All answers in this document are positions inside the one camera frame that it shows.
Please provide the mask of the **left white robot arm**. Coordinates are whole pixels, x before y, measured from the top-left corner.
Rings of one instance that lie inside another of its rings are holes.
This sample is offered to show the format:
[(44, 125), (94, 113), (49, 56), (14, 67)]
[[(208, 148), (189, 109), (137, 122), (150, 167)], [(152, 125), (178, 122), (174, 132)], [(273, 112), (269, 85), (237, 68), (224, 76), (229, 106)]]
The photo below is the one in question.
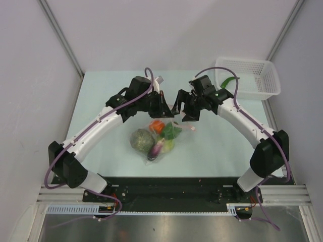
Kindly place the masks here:
[(146, 112), (151, 118), (173, 117), (159, 87), (162, 81), (160, 76), (134, 77), (130, 86), (112, 96), (95, 119), (80, 132), (61, 144), (52, 142), (48, 147), (49, 171), (57, 175), (64, 185), (93, 191), (100, 201), (107, 201), (112, 195), (109, 182), (81, 163), (104, 135), (138, 112)]

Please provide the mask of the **clear zip top bag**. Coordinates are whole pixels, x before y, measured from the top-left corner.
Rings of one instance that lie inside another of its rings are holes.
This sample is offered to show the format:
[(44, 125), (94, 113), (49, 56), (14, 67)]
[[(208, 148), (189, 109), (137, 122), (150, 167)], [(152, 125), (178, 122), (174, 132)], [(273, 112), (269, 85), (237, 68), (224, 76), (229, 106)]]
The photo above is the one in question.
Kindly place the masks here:
[(160, 162), (193, 136), (196, 128), (190, 122), (184, 122), (184, 117), (184, 111), (180, 111), (173, 118), (150, 119), (131, 132), (130, 146), (145, 165)]

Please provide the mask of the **green fake bell pepper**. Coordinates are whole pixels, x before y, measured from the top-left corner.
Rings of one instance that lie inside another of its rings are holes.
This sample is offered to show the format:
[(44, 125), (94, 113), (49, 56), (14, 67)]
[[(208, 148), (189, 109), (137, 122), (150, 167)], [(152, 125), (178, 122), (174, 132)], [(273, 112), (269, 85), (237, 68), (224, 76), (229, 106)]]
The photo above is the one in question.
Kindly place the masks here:
[(173, 140), (182, 132), (182, 128), (176, 127), (177, 123), (169, 122), (163, 128), (160, 136), (166, 140)]

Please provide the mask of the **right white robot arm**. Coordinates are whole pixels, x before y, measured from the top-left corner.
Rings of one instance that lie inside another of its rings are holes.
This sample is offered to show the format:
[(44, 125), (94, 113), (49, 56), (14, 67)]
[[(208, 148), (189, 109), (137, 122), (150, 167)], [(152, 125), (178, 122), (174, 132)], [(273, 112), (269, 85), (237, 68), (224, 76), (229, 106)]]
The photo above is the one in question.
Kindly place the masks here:
[(179, 90), (172, 113), (184, 112), (183, 122), (198, 121), (202, 110), (228, 121), (251, 144), (254, 149), (250, 167), (238, 178), (233, 197), (238, 202), (245, 202), (251, 196), (251, 190), (263, 182), (273, 172), (288, 165), (289, 137), (283, 131), (275, 131), (258, 122), (226, 89), (217, 90), (209, 77), (204, 75), (191, 80), (192, 90)]

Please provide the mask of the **pale green fake cabbage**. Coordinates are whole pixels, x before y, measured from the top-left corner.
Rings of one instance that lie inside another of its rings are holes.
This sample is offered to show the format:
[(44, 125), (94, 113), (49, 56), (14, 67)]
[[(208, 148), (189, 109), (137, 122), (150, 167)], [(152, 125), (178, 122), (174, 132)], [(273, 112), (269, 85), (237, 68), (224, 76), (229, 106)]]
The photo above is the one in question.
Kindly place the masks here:
[(175, 146), (175, 141), (174, 140), (166, 140), (165, 138), (162, 138), (162, 148), (161, 148), (161, 153), (168, 153), (173, 150)]

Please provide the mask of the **green fake chili pepper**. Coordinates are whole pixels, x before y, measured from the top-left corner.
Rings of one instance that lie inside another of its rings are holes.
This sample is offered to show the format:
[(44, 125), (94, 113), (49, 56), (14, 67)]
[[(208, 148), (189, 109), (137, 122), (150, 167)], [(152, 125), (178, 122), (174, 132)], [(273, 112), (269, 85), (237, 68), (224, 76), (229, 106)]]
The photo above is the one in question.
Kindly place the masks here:
[(235, 77), (228, 77), (226, 78), (220, 85), (221, 88), (226, 88), (227, 85), (231, 82), (231, 81), (236, 81)]

